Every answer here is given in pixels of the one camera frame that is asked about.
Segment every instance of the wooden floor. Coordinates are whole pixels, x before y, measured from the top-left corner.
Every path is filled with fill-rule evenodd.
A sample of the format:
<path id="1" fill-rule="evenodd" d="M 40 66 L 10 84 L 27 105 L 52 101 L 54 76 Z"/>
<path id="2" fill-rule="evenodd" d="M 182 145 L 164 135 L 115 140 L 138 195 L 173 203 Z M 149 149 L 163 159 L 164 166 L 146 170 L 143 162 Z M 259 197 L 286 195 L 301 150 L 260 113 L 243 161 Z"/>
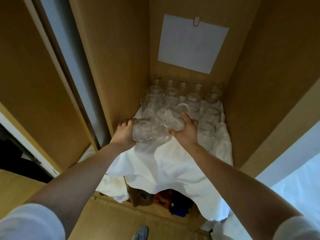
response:
<path id="1" fill-rule="evenodd" d="M 37 192 L 44 183 L 0 170 L 0 219 Z M 190 232 L 183 225 L 159 218 L 147 211 L 102 197 L 91 197 L 86 204 L 70 240 L 131 240 L 142 225 L 149 227 L 148 240 L 209 238 Z"/>

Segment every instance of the sneaker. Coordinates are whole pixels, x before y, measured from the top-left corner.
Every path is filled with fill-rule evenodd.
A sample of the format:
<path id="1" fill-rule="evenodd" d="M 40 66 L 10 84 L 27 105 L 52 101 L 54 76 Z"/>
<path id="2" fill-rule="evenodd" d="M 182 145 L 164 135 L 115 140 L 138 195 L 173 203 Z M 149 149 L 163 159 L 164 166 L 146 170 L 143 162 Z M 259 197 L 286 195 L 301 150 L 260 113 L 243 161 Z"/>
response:
<path id="1" fill-rule="evenodd" d="M 136 234 L 134 234 L 132 240 L 146 240 L 148 237 L 149 229 L 146 226 L 142 226 L 138 229 Z"/>

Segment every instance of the forearm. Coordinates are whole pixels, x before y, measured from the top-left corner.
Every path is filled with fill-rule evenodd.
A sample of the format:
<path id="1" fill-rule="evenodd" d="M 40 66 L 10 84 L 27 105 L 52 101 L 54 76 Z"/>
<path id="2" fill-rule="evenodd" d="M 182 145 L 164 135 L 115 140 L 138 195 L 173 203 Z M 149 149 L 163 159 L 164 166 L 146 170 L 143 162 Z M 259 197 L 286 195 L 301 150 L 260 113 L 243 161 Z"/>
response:
<path id="1" fill-rule="evenodd" d="M 301 215 L 267 186 L 219 160 L 201 146 L 186 147 L 253 239 L 271 239 L 278 226 Z"/>
<path id="2" fill-rule="evenodd" d="M 68 238 L 87 201 L 121 152 L 117 144 L 105 146 L 52 180 L 26 203 L 38 203 L 51 209 L 61 220 Z"/>

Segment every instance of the white shirt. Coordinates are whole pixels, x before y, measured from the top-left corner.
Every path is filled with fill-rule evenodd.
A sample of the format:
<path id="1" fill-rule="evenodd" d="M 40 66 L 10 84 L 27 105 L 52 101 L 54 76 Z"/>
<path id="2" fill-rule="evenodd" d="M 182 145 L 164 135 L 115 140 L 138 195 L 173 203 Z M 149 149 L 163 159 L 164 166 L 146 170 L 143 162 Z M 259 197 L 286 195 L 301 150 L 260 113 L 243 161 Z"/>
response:
<path id="1" fill-rule="evenodd" d="M 0 240 L 65 240 L 56 214 L 39 204 L 25 204 L 0 221 Z M 275 232 L 274 240 L 320 240 L 320 230 L 304 216 L 292 217 Z"/>

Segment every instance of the white sheet of paper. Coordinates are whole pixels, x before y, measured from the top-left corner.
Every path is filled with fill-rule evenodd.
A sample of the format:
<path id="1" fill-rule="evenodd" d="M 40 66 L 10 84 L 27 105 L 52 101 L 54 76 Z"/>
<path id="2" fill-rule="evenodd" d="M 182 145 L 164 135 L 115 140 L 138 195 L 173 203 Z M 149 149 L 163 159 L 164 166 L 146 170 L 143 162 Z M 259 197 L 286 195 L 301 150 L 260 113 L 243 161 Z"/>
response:
<path id="1" fill-rule="evenodd" d="M 164 15 L 158 61 L 210 74 L 229 28 Z"/>

